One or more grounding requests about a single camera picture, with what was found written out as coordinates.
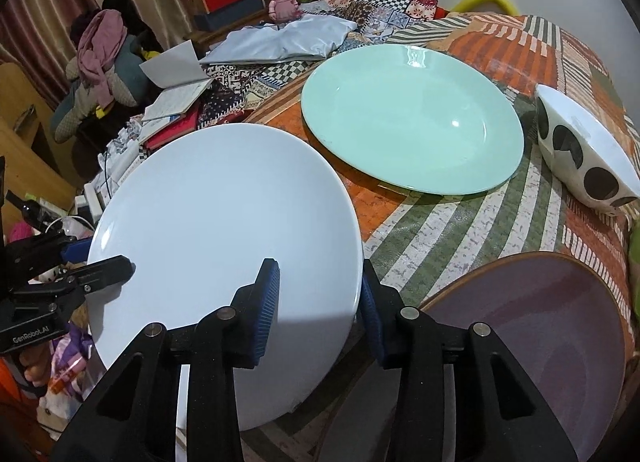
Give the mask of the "person's left hand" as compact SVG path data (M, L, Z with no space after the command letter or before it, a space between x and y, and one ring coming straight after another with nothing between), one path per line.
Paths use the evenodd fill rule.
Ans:
M21 364L25 368L24 378L33 386L46 386L51 375L51 349L41 343L21 352Z

